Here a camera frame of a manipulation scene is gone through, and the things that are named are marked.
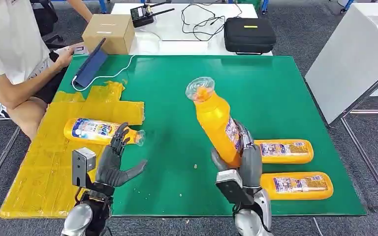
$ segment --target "blue chair leg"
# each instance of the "blue chair leg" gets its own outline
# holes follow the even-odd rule
[[[262,15],[267,13],[267,4],[269,4],[269,0],[263,0],[263,4],[261,5],[261,14]]]
[[[340,10],[340,13],[343,14],[350,8],[351,4],[354,2],[354,0],[348,0],[347,4],[344,6],[343,9]]]
[[[102,14],[106,14],[106,5],[105,5],[105,0],[99,0],[100,4],[100,11]]]

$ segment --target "blue tablet case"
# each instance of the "blue tablet case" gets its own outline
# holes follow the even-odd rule
[[[105,40],[106,38],[103,38],[101,42],[99,42],[95,50],[80,66],[76,73],[76,80],[74,81],[75,86],[86,88],[86,86],[88,86],[95,78],[96,72],[108,57],[108,55],[101,48]]]

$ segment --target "robotic hand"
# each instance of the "robotic hand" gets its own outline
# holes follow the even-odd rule
[[[218,169],[216,185],[228,201],[235,204],[233,218],[242,236],[273,236],[270,232],[270,198],[260,186],[262,174],[261,152],[254,144],[250,132],[235,120],[243,141],[241,165],[231,169],[221,159],[215,148],[211,158]]]
[[[127,123],[123,123],[115,132],[111,144],[106,146],[99,160],[95,182],[92,183],[87,172],[96,165],[96,154],[86,147],[73,151],[72,182],[79,187],[75,195],[75,207],[69,212],[62,236],[102,236],[106,231],[106,220],[111,217],[112,195],[115,187],[120,187],[143,172],[147,164],[143,160],[127,171],[119,170],[122,154],[129,138]],[[80,200],[77,199],[82,188],[86,190]]]

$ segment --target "gray carpet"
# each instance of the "gray carpet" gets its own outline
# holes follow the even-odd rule
[[[97,1],[87,5],[93,13],[99,12]],[[108,4],[108,11],[113,4]],[[66,3],[55,3],[59,22],[56,31],[66,44],[81,41],[86,22]],[[275,55],[292,55],[302,75],[311,67],[319,51],[341,20],[341,7],[325,0],[271,0],[268,18],[278,37],[273,50]],[[360,109],[378,109],[378,98],[370,98]],[[347,118],[367,154],[378,169],[378,116]],[[347,169],[360,201],[371,207],[378,205],[378,186],[361,159],[351,138],[340,122],[332,124],[329,134]],[[15,125],[0,121],[0,154],[9,140]],[[29,141],[20,134],[0,172],[0,205],[19,169]],[[364,217],[317,217],[325,236],[378,235],[378,214],[368,212]],[[58,219],[0,219],[0,235],[59,235],[63,220]],[[212,218],[114,218],[108,223],[114,235],[236,235],[229,217]],[[318,230],[310,217],[273,218],[274,234],[284,236],[317,236]]]

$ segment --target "black chair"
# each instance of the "black chair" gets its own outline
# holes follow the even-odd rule
[[[35,19],[37,21],[38,29],[40,30],[41,37],[46,36],[54,31],[54,23],[59,18],[50,0],[30,0],[31,4],[39,3],[43,8],[34,9]],[[49,49],[63,48],[66,45],[54,44],[54,40],[63,42],[64,39],[56,34],[49,39],[46,39],[44,43]]]

